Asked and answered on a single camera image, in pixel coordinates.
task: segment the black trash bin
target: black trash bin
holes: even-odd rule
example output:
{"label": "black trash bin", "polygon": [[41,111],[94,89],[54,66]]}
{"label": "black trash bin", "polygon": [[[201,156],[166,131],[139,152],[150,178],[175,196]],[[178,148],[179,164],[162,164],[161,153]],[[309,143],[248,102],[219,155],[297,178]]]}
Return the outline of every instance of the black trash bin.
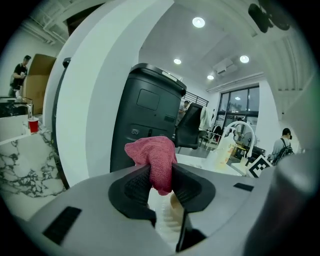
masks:
{"label": "black trash bin", "polygon": [[135,164],[127,156],[125,144],[154,136],[172,139],[186,91],[181,81],[150,64],[140,63],[131,69],[114,125],[110,172]]}

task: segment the red cloth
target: red cloth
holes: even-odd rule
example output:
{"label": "red cloth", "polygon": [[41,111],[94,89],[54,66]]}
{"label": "red cloth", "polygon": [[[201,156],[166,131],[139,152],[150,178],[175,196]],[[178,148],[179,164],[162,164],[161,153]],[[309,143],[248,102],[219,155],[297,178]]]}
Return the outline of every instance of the red cloth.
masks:
{"label": "red cloth", "polygon": [[124,146],[136,165],[150,164],[149,180],[159,195],[171,192],[172,163],[177,163],[174,143],[165,136],[141,138]]}

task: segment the white wall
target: white wall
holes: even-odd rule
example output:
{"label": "white wall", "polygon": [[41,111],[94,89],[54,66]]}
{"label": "white wall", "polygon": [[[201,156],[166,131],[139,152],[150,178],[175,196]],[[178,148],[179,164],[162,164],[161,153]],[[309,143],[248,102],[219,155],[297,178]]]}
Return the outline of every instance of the white wall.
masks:
{"label": "white wall", "polygon": [[282,128],[279,123],[274,96],[267,80],[259,82],[260,103],[259,116],[255,135],[258,148],[266,150],[266,155],[271,154],[274,143],[282,136]]}
{"label": "white wall", "polygon": [[33,60],[35,54],[44,54],[56,57],[61,50],[62,45],[49,45],[41,42],[39,39],[18,29],[7,43],[0,56],[0,96],[7,96],[10,89],[10,78],[17,64],[23,61],[24,56],[30,55]]}

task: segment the white curved panel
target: white curved panel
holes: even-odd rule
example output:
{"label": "white curved panel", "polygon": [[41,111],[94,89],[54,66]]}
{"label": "white curved panel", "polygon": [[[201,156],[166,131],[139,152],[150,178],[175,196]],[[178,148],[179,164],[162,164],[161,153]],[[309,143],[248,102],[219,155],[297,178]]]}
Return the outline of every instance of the white curved panel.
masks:
{"label": "white curved panel", "polygon": [[83,39],[87,36],[89,31],[101,20],[108,12],[112,11],[117,5],[124,0],[117,0],[102,5],[100,8],[91,13],[72,33],[69,39],[61,49],[51,70],[49,80],[45,89],[44,103],[43,103],[43,121],[44,125],[52,130],[52,114],[54,108],[54,100],[57,87],[64,71],[62,62],[65,58],[72,57]]}
{"label": "white curved panel", "polygon": [[56,135],[69,185],[110,171],[115,121],[128,73],[173,0],[126,0],[104,16],[73,55],[62,82]]}

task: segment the white ceiling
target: white ceiling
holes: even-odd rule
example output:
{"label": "white ceiling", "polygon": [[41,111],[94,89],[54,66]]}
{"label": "white ceiling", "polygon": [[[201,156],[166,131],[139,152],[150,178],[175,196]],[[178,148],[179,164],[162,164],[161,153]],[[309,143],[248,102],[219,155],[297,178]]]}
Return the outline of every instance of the white ceiling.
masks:
{"label": "white ceiling", "polygon": [[[192,24],[195,17],[202,17],[205,26],[195,27]],[[212,84],[226,80],[226,77],[217,75],[214,68],[224,59],[231,60],[235,65],[236,71],[229,74],[229,79],[243,72],[250,75],[261,72],[254,59],[248,64],[240,62],[240,56],[245,53],[236,39],[209,15],[176,2],[145,40],[139,61],[189,78],[207,89]],[[176,58],[182,61],[181,65],[174,64]],[[208,75],[213,75],[214,81],[209,81]]]}

